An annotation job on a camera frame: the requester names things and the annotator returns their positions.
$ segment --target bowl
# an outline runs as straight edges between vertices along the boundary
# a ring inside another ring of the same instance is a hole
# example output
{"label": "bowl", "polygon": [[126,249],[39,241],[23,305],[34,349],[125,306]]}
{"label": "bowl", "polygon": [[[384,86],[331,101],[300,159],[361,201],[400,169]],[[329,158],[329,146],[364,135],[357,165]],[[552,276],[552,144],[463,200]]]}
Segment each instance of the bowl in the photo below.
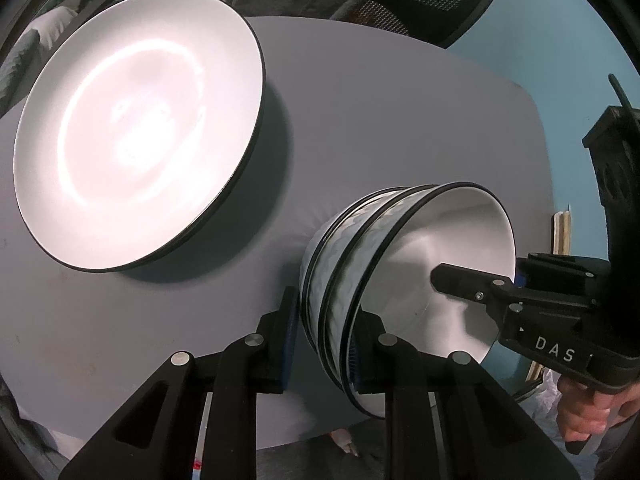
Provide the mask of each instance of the bowl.
{"label": "bowl", "polygon": [[481,362],[497,326],[484,305],[434,290],[430,274],[448,263],[513,279],[513,231],[499,200],[470,182],[383,193],[334,224],[338,218],[324,244],[309,246],[319,252],[315,262],[305,257],[308,328],[334,383],[367,415],[384,416],[383,394],[359,395],[350,381],[358,310],[378,314],[387,332],[421,352],[446,357],[463,350]]}

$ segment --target white bowl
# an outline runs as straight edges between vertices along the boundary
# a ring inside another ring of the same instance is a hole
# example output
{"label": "white bowl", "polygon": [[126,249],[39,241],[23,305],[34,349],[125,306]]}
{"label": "white bowl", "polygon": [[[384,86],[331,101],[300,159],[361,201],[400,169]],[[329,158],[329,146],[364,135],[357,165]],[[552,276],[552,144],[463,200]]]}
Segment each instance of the white bowl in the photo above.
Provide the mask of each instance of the white bowl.
{"label": "white bowl", "polygon": [[466,182],[396,192],[376,203],[355,231],[347,243],[339,235],[327,240],[323,252],[333,257],[307,269],[315,291],[309,309],[318,318],[312,329],[329,376],[358,408],[384,416],[383,395],[361,396],[349,380],[348,349],[358,308],[378,314],[389,333],[421,352],[446,357],[464,350],[481,362],[497,326],[484,305],[434,290],[430,275],[448,263],[513,279],[513,232],[499,201]]}
{"label": "white bowl", "polygon": [[326,288],[326,283],[331,276],[330,272],[318,274],[315,270],[333,269],[335,260],[344,252],[344,248],[357,232],[358,227],[375,213],[380,205],[404,189],[401,187],[383,189],[352,203],[324,224],[306,248],[300,272],[300,311],[306,336],[313,348],[316,348],[317,344],[319,312],[311,312],[310,306],[319,305],[321,301],[319,295]]}

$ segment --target gray cushion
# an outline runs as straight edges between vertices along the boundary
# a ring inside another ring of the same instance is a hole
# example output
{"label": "gray cushion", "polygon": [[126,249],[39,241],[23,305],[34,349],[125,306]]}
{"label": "gray cushion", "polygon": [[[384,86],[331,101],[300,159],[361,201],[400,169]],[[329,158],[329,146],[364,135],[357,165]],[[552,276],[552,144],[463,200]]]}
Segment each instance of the gray cushion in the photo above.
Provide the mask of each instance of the gray cushion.
{"label": "gray cushion", "polygon": [[12,100],[15,89],[22,79],[27,67],[37,53],[40,45],[40,34],[31,29],[18,40],[9,55],[0,66],[0,117],[5,114]]}

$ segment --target screw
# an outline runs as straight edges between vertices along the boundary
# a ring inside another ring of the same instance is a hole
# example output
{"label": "screw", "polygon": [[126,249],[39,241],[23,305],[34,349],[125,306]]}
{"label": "screw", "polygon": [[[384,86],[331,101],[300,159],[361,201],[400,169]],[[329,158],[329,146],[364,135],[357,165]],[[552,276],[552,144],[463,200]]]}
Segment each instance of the screw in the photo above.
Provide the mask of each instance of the screw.
{"label": "screw", "polygon": [[182,366],[189,362],[189,354],[187,352],[176,352],[171,356],[171,364],[174,366]]}
{"label": "screw", "polygon": [[384,346],[393,346],[398,342],[398,338],[393,334],[380,334],[378,342]]}
{"label": "screw", "polygon": [[264,338],[260,334],[249,334],[244,338],[244,344],[247,346],[260,346],[264,343]]}
{"label": "screw", "polygon": [[453,362],[459,365],[468,365],[471,362],[471,356],[462,350],[453,352],[451,358],[453,359]]}

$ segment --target patterned bowl exterior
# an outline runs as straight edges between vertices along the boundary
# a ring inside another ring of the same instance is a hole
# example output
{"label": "patterned bowl exterior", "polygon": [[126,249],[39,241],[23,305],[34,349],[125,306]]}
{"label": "patterned bowl exterior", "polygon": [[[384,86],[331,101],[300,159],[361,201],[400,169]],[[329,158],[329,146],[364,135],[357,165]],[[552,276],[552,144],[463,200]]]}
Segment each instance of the patterned bowl exterior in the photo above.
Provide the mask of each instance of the patterned bowl exterior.
{"label": "patterned bowl exterior", "polygon": [[356,247],[348,255],[346,264],[341,269],[333,290],[325,292],[331,294],[331,307],[327,316],[326,329],[328,331],[329,348],[333,358],[330,366],[332,372],[336,375],[339,370],[340,340],[344,331],[347,310],[355,289],[358,286],[358,282],[371,261],[373,254],[398,219],[411,209],[415,203],[439,187],[440,186],[436,186],[416,191],[383,212],[374,224],[362,235]]}
{"label": "patterned bowl exterior", "polygon": [[302,271],[300,273],[300,291],[303,295],[303,303],[305,302],[304,281],[308,273],[310,273],[310,284],[308,288],[308,296],[306,302],[310,309],[308,313],[309,332],[312,336],[310,341],[314,348],[318,347],[318,314],[319,308],[324,295],[324,290],[329,281],[332,270],[335,267],[337,259],[340,257],[344,248],[347,246],[351,238],[358,231],[360,225],[365,222],[373,213],[377,211],[384,203],[390,200],[395,195],[399,194],[401,190],[384,192],[380,195],[376,195],[370,201],[364,203],[357,208],[349,217],[347,217],[330,235],[326,240],[324,246],[321,248],[316,264],[313,268],[309,269],[309,264],[316,247],[320,243],[324,234],[331,228],[335,219],[340,216],[336,215],[329,220],[311,240],[310,244],[306,248],[305,255],[303,257]]}

